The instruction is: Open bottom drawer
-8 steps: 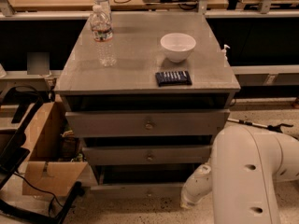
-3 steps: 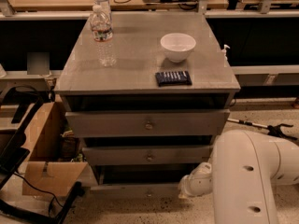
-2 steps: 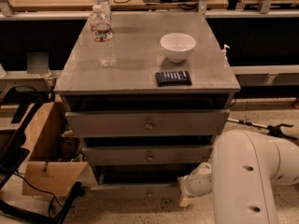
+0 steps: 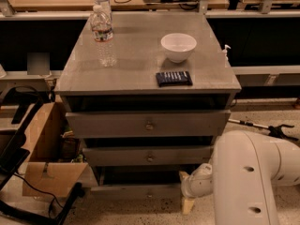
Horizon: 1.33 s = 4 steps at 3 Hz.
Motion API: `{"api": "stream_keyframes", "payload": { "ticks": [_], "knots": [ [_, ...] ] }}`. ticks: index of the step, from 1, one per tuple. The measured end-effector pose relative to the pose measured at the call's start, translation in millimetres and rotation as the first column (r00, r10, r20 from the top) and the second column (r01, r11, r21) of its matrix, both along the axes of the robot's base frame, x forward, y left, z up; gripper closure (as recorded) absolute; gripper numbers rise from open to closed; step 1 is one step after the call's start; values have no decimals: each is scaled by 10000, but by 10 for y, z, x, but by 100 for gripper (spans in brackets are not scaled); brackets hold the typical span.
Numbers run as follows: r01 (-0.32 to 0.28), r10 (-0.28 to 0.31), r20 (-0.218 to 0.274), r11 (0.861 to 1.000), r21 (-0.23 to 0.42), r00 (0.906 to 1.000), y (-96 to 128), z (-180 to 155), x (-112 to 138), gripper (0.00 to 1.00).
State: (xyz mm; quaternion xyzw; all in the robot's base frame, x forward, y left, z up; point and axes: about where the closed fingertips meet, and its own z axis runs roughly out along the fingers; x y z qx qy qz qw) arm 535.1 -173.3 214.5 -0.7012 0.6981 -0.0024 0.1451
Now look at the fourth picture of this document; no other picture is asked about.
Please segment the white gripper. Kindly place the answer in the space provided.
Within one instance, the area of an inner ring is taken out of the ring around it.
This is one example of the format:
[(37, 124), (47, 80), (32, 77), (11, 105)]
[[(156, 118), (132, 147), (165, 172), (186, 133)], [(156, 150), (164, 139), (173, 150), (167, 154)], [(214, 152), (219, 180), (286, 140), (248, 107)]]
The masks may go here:
[(212, 165), (209, 163), (201, 164), (192, 174), (180, 171), (181, 192), (183, 198), (181, 209), (183, 215), (188, 215), (195, 203), (195, 198), (209, 195), (213, 192)]

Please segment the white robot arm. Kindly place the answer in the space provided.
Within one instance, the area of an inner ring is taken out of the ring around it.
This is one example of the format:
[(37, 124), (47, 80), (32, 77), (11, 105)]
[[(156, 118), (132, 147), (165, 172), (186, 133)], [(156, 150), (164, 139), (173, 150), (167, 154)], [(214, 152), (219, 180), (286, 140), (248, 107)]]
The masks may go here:
[(259, 133), (233, 130), (217, 139), (209, 162), (181, 174), (181, 191), (190, 202), (214, 195), (216, 225), (279, 225), (273, 188), (300, 179), (300, 147)]

